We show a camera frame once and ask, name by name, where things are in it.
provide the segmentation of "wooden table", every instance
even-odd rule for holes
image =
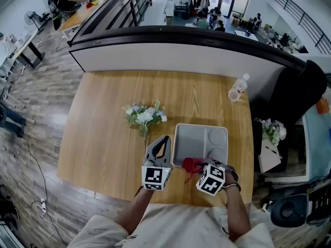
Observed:
[[[126,104],[155,99],[165,106],[168,121],[150,128],[150,142],[169,135],[178,123],[223,126],[229,133],[228,164],[240,176],[242,197],[251,202],[253,138],[247,94],[228,99],[235,79],[186,72],[111,71],[86,73],[72,103],[62,139],[58,176],[73,185],[131,200],[141,185],[144,142],[125,120]],[[196,189],[198,176],[174,168],[164,191],[153,203],[224,206],[224,192],[212,197]]]
[[[70,39],[69,31],[75,27],[80,26],[86,19],[89,18],[106,0],[102,0],[102,3],[92,5],[86,8],[86,4],[83,4],[67,21],[59,28],[66,39]]]
[[[38,34],[38,30],[35,30],[29,39],[24,43],[23,46],[21,46],[17,51],[15,51],[14,56],[12,57],[12,60],[16,60],[17,58],[21,57],[27,64],[29,64],[32,68],[35,68],[42,59],[45,57],[45,52],[40,53],[38,49],[33,45],[32,40],[35,38],[35,36]],[[23,51],[26,49],[26,47],[29,47],[30,50],[37,56],[37,58],[32,62],[28,57],[26,57],[23,54]]]

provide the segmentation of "white tray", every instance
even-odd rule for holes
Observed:
[[[181,167],[185,158],[228,162],[228,130],[224,127],[177,124],[171,164]]]

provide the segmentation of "railing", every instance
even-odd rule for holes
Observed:
[[[139,26],[144,19],[146,9],[152,5],[153,0],[107,0],[78,28],[68,44],[72,45],[75,38],[87,37],[92,33]]]
[[[307,32],[322,54],[331,54],[331,42],[320,27],[292,0],[275,0]]]

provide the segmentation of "green leaf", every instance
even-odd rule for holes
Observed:
[[[155,108],[155,110],[159,110],[159,107],[160,107],[160,100],[156,100],[155,101],[155,106],[154,106],[154,108]]]

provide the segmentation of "purple flower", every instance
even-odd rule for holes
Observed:
[[[137,112],[140,109],[140,106],[134,105],[132,109]]]

